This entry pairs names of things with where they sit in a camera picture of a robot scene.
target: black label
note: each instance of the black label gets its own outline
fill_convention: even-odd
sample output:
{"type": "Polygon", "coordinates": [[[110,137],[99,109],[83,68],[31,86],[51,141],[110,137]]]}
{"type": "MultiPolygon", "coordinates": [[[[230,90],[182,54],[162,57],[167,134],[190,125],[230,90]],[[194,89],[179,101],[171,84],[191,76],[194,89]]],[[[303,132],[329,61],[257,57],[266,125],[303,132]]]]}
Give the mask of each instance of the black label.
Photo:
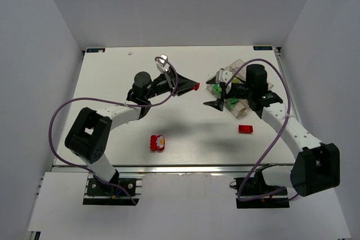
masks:
{"type": "Polygon", "coordinates": [[[271,46],[253,46],[254,51],[272,51],[271,46]]]}
{"type": "Polygon", "coordinates": [[[87,53],[104,53],[105,48],[87,48],[86,52],[87,53]]]}

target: gray wall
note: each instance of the gray wall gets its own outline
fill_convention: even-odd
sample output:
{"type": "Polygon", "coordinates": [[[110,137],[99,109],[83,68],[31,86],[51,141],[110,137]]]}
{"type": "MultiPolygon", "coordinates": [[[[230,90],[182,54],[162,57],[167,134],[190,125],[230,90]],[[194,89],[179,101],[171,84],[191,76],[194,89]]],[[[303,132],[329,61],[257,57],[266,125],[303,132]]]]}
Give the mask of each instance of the gray wall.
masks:
{"type": "Polygon", "coordinates": [[[55,0],[80,47],[281,46],[306,0],[55,0]]]}
{"type": "Polygon", "coordinates": [[[74,89],[81,51],[53,0],[0,7],[0,239],[17,240],[51,167],[48,123],[74,89]]]}
{"type": "Polygon", "coordinates": [[[283,56],[304,126],[341,150],[336,193],[360,239],[360,0],[308,0],[283,56]]]}

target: red toy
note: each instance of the red toy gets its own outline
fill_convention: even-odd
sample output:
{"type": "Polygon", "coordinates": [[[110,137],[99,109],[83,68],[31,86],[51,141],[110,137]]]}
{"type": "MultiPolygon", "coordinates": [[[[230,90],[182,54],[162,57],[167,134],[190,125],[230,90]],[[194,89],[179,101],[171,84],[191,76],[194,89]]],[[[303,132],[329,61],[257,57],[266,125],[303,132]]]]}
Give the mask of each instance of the red toy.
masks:
{"type": "Polygon", "coordinates": [[[254,129],[253,126],[249,126],[249,125],[239,125],[238,126],[238,132],[239,133],[253,133],[254,129]]]}
{"type": "Polygon", "coordinates": [[[152,135],[150,137],[150,150],[155,152],[156,150],[162,151],[165,148],[165,137],[162,135],[152,135]]]}

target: transparent container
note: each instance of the transparent container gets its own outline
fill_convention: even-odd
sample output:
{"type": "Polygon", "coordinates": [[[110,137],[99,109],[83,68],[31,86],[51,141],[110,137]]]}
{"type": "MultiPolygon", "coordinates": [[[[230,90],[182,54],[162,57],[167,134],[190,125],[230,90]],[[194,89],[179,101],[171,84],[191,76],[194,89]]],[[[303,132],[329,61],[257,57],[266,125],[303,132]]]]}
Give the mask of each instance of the transparent container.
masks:
{"type": "MultiPolygon", "coordinates": [[[[231,71],[233,74],[235,73],[235,71],[242,65],[244,64],[243,60],[239,59],[237,61],[235,61],[233,64],[231,64],[230,66],[227,66],[226,68],[224,68],[227,71],[231,71]]],[[[246,67],[244,67],[237,75],[236,77],[233,79],[233,83],[241,83],[241,80],[245,81],[246,78],[246,67]]],[[[273,84],[271,84],[269,81],[267,82],[268,86],[269,86],[269,90],[271,90],[273,88],[273,84]]],[[[214,85],[207,85],[206,89],[215,97],[215,98],[220,98],[221,96],[221,87],[218,84],[214,84],[214,85]]],[[[235,116],[236,118],[240,117],[248,108],[249,108],[249,103],[247,100],[245,99],[236,99],[236,98],[230,98],[230,99],[225,99],[224,100],[224,107],[230,111],[233,116],[235,116]]]]}

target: red object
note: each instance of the red object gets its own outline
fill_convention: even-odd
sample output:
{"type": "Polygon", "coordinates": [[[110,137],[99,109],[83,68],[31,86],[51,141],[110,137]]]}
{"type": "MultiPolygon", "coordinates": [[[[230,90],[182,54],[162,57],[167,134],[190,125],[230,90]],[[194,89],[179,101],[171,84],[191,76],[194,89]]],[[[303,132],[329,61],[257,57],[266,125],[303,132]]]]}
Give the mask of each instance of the red object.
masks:
{"type": "Polygon", "coordinates": [[[249,126],[249,125],[239,125],[238,126],[238,132],[239,133],[253,133],[254,129],[253,126],[249,126]]]}
{"type": "Polygon", "coordinates": [[[199,89],[199,87],[200,87],[200,83],[197,83],[197,85],[195,87],[191,88],[191,90],[197,91],[199,89]]]}
{"type": "Polygon", "coordinates": [[[165,149],[165,137],[162,135],[152,135],[150,137],[150,150],[152,152],[162,151],[165,149]]]}

